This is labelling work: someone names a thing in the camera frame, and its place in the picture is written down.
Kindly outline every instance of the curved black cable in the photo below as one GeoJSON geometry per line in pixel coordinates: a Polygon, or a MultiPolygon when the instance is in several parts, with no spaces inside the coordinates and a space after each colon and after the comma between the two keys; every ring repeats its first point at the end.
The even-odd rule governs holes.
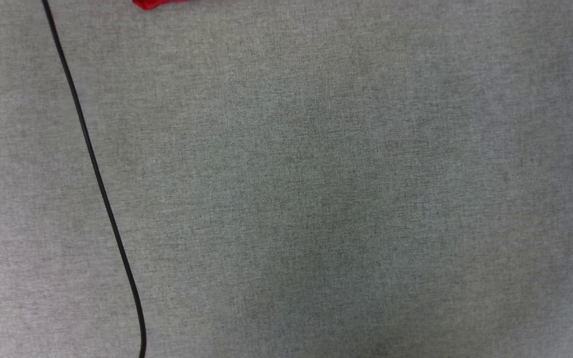
{"type": "Polygon", "coordinates": [[[61,47],[61,42],[59,41],[59,35],[57,34],[57,27],[54,24],[54,19],[52,18],[52,11],[50,11],[50,5],[48,0],[41,0],[43,2],[43,8],[46,12],[46,17],[48,18],[48,23],[50,24],[50,31],[52,32],[52,38],[54,39],[54,45],[57,47],[57,52],[59,53],[59,58],[61,59],[61,66],[63,66],[63,71],[66,73],[66,79],[68,79],[68,84],[70,85],[70,91],[72,92],[72,99],[75,102],[75,107],[77,108],[77,115],[79,116],[79,122],[81,123],[81,129],[84,132],[84,138],[86,139],[86,145],[88,153],[90,155],[90,160],[94,168],[94,175],[96,175],[96,181],[98,183],[98,188],[100,189],[100,194],[103,197],[103,202],[105,203],[105,210],[107,211],[107,216],[109,217],[109,222],[112,224],[112,230],[114,230],[114,237],[116,238],[116,246],[118,246],[118,251],[121,253],[121,259],[123,260],[123,266],[125,267],[125,273],[127,274],[127,279],[129,285],[132,288],[132,295],[134,295],[134,304],[136,304],[136,313],[138,315],[138,324],[141,328],[141,351],[139,352],[139,358],[144,358],[145,347],[147,345],[147,336],[145,332],[145,317],[143,316],[143,308],[141,307],[141,299],[138,295],[138,290],[136,288],[136,283],[134,281],[134,276],[132,276],[132,270],[129,267],[129,261],[127,260],[127,255],[125,254],[125,248],[123,247],[123,241],[121,240],[121,235],[118,232],[118,227],[116,226],[116,220],[114,219],[114,214],[112,213],[112,208],[109,205],[109,199],[107,198],[107,192],[105,192],[105,186],[103,185],[103,179],[100,177],[100,171],[98,170],[98,163],[96,162],[96,156],[94,156],[94,149],[92,148],[92,143],[90,141],[90,135],[87,130],[86,120],[84,119],[83,111],[81,110],[81,103],[79,103],[79,97],[77,95],[77,89],[75,88],[75,83],[72,80],[72,75],[70,73],[70,68],[68,68],[68,62],[66,61],[66,55],[63,53],[63,48],[61,47]]]}

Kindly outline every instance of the gray upholstery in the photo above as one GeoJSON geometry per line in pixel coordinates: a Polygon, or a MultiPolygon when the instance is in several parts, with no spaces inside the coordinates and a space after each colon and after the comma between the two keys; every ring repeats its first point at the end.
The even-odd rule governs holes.
{"type": "MultiPolygon", "coordinates": [[[[573,0],[51,0],[149,358],[573,358],[573,0]]],[[[0,0],[0,358],[136,357],[39,0],[0,0]]]]}

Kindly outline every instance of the cable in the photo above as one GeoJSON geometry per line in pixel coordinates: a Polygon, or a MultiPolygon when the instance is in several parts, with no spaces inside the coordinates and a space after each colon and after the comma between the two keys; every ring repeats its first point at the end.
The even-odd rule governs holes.
{"type": "Polygon", "coordinates": [[[75,83],[72,80],[72,75],[70,73],[70,68],[68,68],[68,61],[66,61],[66,55],[63,53],[63,48],[61,47],[61,42],[59,41],[59,35],[57,34],[57,27],[54,24],[54,19],[52,18],[52,11],[50,11],[50,5],[48,0],[41,0],[43,2],[43,8],[46,12],[46,17],[48,18],[48,23],[50,24],[50,31],[52,32],[52,38],[54,39],[54,45],[57,47],[57,52],[59,53],[59,59],[61,59],[61,66],[63,66],[63,71],[66,73],[66,79],[68,79],[68,84],[70,85],[70,91],[72,92],[72,99],[75,102],[75,107],[77,108],[77,115],[79,116],[79,122],[81,123],[81,129],[84,132],[84,138],[86,139],[86,145],[88,153],[90,155],[90,160],[94,168],[94,175],[96,175],[96,181],[98,183],[98,188],[100,189],[100,194],[103,197],[103,202],[105,203],[105,210],[107,211],[107,216],[109,217],[109,222],[112,224],[112,230],[114,231],[114,237],[116,238],[116,246],[118,246],[118,251],[121,253],[121,259],[123,260],[123,266],[125,267],[125,273],[127,274],[127,279],[129,285],[132,288],[132,295],[134,295],[134,304],[136,304],[136,313],[138,315],[138,324],[141,328],[141,351],[139,352],[139,358],[144,358],[145,347],[147,345],[147,335],[145,331],[145,317],[143,316],[143,308],[141,307],[141,299],[138,296],[138,290],[136,288],[136,283],[134,282],[134,276],[132,276],[132,270],[129,267],[129,261],[127,260],[127,255],[125,254],[125,248],[123,247],[123,241],[121,240],[121,235],[118,232],[118,227],[116,226],[116,220],[114,219],[114,214],[112,213],[112,208],[109,205],[109,199],[107,198],[107,192],[105,192],[105,186],[103,185],[103,179],[100,177],[100,170],[98,170],[98,164],[96,162],[96,156],[94,156],[94,149],[92,148],[92,143],[90,141],[90,135],[87,130],[86,120],[84,119],[83,111],[81,110],[81,103],[79,103],[79,97],[77,95],[77,89],[75,88],[75,83]]]}

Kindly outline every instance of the red fabric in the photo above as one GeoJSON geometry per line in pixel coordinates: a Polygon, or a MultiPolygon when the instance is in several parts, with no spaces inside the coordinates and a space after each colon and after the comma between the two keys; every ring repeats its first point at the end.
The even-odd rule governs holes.
{"type": "Polygon", "coordinates": [[[140,7],[143,10],[150,10],[153,9],[160,4],[164,4],[166,2],[185,2],[189,0],[132,0],[134,4],[140,7]]]}

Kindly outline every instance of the red object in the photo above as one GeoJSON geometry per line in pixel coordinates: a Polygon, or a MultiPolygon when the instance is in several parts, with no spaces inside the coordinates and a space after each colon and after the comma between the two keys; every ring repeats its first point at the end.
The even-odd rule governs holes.
{"type": "Polygon", "coordinates": [[[189,0],[132,0],[136,6],[140,7],[143,10],[151,10],[160,4],[164,4],[166,2],[186,2],[189,0]]]}

